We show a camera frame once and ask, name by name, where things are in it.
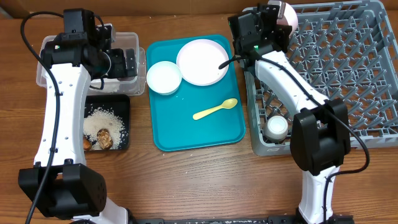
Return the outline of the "orange carrot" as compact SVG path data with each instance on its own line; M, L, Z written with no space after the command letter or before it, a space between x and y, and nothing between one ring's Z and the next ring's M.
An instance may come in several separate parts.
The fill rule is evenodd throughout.
M92 144L89 142L89 140L87 140L87 138L85 136L83 136L83 149L85 151L90 151L92 148Z

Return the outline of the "yellow plastic spoon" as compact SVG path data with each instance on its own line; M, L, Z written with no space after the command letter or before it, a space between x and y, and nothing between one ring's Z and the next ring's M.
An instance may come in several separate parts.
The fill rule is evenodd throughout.
M212 114L218 110L222 110L222 109L230 110L231 108L234 108L237 104L238 104L238 100L236 98L230 98L230 99L224 100L224 102L222 102L222 104L220 104L216 107L209 108L207 110L203 110L203 111L195 113L192 116L192 118L194 120L199 120L199 119L202 119L205 116L208 116L209 114Z

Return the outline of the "pink bowl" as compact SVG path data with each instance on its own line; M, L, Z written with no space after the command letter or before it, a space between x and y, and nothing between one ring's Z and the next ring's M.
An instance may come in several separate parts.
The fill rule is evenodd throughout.
M268 5L279 6L277 24L291 26L295 31L298 27L298 17L293 7L283 1L269 0Z

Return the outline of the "white rice pile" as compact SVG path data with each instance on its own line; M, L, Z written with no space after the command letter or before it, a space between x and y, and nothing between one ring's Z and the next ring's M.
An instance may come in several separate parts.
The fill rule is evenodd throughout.
M120 116L104 108L95 108L84 119L83 135L92 144L92 151L102 150L97 143L97 132L108 129L113 139L113 146L109 150L121 150L128 145L128 130Z

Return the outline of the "brown food scrap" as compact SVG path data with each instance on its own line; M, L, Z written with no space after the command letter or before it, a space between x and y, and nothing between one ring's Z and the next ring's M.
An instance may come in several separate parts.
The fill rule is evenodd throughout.
M113 146L113 139L108 129L100 129L97 132L97 143L102 150L109 150Z

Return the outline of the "pale green bowl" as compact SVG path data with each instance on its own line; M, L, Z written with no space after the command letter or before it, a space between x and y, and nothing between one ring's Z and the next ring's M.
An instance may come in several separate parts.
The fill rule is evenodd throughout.
M157 62L147 72L147 84L149 88L160 95L175 93L181 82L182 73L180 68L173 62Z

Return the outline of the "pink plate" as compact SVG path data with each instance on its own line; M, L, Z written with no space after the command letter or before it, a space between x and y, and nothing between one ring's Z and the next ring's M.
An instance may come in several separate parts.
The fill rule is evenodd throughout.
M209 86L219 82L227 73L227 51L217 42L197 39L185 44L177 54L176 64L185 81L196 86Z

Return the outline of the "pale green cup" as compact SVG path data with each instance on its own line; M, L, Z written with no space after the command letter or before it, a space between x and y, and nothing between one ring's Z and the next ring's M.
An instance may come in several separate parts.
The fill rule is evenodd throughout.
M265 123L263 132L268 140L281 142L287 137L288 130L288 122L283 116L273 116Z

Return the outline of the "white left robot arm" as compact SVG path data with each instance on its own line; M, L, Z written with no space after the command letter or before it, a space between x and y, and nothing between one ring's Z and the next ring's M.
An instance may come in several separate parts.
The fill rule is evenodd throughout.
M93 80L137 75L132 49L114 49L113 27L87 9L61 13L64 30L35 58L45 71L47 101L39 149L31 168L21 169L19 187L31 211L72 223L135 223L131 211L107 195L104 177L86 164L85 102Z

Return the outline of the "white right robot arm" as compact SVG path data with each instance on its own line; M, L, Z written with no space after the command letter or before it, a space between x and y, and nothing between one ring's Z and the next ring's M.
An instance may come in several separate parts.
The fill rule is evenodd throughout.
M365 164L340 169L355 133L343 100L321 94L288 61L289 42L298 27L295 10L283 1L269 1L229 17L228 24L234 56L220 67L242 62L244 71L269 86L293 118L290 153L303 171L302 199L294 223L353 223L352 216L333 213L333 186L339 175L364 171L370 163L369 151L359 140Z

